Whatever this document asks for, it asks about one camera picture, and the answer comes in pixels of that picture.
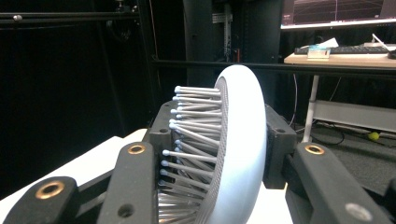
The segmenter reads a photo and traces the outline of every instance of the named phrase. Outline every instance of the monitor screen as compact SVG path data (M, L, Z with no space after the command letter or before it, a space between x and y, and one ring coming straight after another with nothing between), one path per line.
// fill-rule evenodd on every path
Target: monitor screen
M281 29L390 25L396 0L283 0Z

